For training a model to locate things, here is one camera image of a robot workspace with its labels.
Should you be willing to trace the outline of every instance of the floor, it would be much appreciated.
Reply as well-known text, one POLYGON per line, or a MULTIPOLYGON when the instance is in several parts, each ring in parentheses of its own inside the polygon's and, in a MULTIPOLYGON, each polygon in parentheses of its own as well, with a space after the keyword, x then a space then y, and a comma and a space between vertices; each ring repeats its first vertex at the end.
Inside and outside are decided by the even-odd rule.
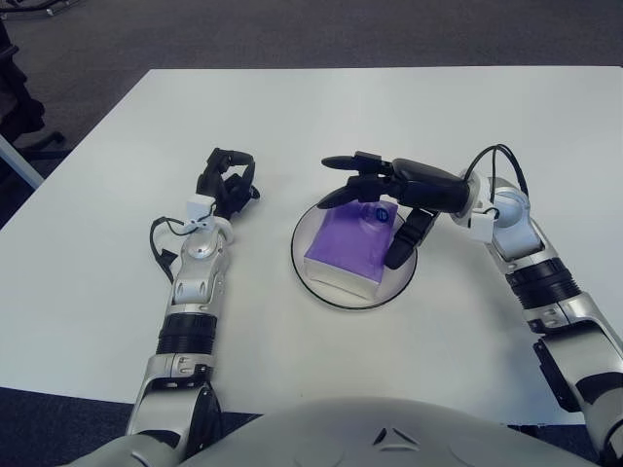
MULTIPOLYGON (((81 0, 54 18, 6 21, 66 149, 150 68, 619 66, 621 24, 620 0, 81 0)), ((28 193, 5 180, 0 219, 28 193)), ((123 434, 129 411, 0 388, 0 465, 68 462, 123 434)), ((229 414, 229 429, 253 416, 229 414)), ((517 429, 596 460, 583 426, 517 429)))

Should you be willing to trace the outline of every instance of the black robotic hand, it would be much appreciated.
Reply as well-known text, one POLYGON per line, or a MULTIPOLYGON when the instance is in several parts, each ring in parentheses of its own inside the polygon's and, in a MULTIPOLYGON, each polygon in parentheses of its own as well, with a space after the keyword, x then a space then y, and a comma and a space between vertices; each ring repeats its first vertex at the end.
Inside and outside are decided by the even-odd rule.
POLYGON ((385 162, 380 156, 357 151, 353 157, 338 156, 322 164, 341 170, 357 170, 347 184, 324 197, 320 209, 347 202, 378 201, 381 195, 395 198, 399 204, 412 207, 406 222, 394 235, 385 254, 385 265, 400 268, 420 246, 440 212, 459 212, 469 198, 467 182, 430 165, 396 159, 385 162))
POLYGON ((214 215, 230 219, 250 199, 260 197, 260 192, 252 185, 254 174, 255 161, 251 155, 215 148, 207 160, 207 167, 197 180, 197 194, 213 197, 216 204, 214 215), (242 176, 234 173, 223 180, 222 175, 234 165, 246 165, 242 176))

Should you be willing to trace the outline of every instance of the black chair leg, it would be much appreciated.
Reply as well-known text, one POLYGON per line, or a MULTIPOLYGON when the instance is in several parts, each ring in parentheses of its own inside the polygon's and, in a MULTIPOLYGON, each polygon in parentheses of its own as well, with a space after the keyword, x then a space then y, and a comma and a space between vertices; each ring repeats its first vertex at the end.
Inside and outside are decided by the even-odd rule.
POLYGON ((62 133, 60 133, 59 131, 54 131, 53 133, 50 133, 48 136, 40 139, 36 143, 33 143, 29 146, 24 146, 23 148, 19 148, 18 150, 20 152, 41 151, 42 149, 44 149, 46 146, 50 145, 53 142, 60 144, 60 143, 63 143, 64 141, 65 141, 65 137, 62 135, 62 133))

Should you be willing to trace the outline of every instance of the clear plate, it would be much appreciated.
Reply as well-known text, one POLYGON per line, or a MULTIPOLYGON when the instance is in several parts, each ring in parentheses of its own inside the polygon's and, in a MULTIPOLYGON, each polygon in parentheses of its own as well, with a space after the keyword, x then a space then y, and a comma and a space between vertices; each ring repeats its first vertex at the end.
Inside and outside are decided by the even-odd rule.
MULTIPOLYGON (((312 245, 318 229, 320 229, 325 212, 325 210, 312 206, 303 214, 303 217, 299 220, 292 234, 292 241, 290 243, 292 265, 299 279, 303 282, 303 285, 323 302, 343 309, 374 308, 386 304, 400 295, 407 285, 409 285, 416 271, 416 265, 418 263, 417 249, 399 269, 392 270, 385 267, 383 280, 379 285, 379 290, 374 300, 368 300, 338 287, 325 284, 324 282, 309 279, 305 275, 303 258, 312 245)), ((403 224, 404 219, 400 217, 400 215, 397 215, 393 224, 393 232, 396 233, 403 224)))

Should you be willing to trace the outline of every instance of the silver robot arm segment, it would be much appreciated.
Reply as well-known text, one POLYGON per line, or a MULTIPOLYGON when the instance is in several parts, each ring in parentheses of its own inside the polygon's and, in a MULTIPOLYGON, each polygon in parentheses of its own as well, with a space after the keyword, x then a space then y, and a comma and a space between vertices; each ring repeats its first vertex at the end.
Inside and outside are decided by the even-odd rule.
POLYGON ((209 380, 232 228, 225 219, 211 216, 212 198, 195 195, 195 203, 201 198, 206 212, 187 224, 195 231, 182 246, 182 266, 171 287, 158 348, 149 359, 128 425, 129 435, 150 434, 168 443, 178 461, 202 449, 218 421, 209 380))
POLYGON ((591 296, 581 291, 545 234, 530 217, 530 202, 503 179, 477 172, 470 197, 453 219, 483 241, 524 308, 534 345, 560 406, 584 413, 603 461, 623 459, 623 344, 591 296))

